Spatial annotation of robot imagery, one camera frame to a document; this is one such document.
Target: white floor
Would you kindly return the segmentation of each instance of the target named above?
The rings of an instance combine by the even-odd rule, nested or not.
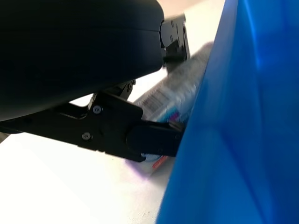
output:
[[[224,0],[160,1],[166,15],[185,11],[191,53],[214,39]],[[159,71],[137,80],[130,100],[165,75]],[[25,133],[11,135],[0,144],[0,223],[152,224],[173,161],[143,179],[123,159]]]

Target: barcode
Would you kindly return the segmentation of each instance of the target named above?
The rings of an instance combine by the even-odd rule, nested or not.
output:
[[[162,93],[160,90],[156,90],[143,101],[142,105],[144,109],[153,114],[168,100],[170,99],[164,93]]]

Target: blue plastic bin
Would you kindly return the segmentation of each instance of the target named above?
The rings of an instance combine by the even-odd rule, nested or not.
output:
[[[299,224],[299,0],[227,0],[158,224]]]

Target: bolt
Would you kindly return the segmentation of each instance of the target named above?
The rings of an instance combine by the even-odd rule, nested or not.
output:
[[[85,132],[85,133],[83,133],[83,135],[82,135],[82,139],[85,140],[85,141],[90,140],[91,137],[92,137],[92,136],[91,136],[91,134],[90,134],[89,132]]]
[[[102,112],[102,108],[100,106],[96,105],[93,107],[93,113],[99,114],[101,112]]]

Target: plastic bottle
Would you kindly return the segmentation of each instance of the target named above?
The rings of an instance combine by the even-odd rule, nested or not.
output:
[[[187,124],[212,46],[212,42],[205,44],[189,60],[134,102],[143,109],[142,119],[156,122],[173,120]],[[167,156],[144,156],[145,161],[132,163],[145,174],[153,173],[167,159]]]

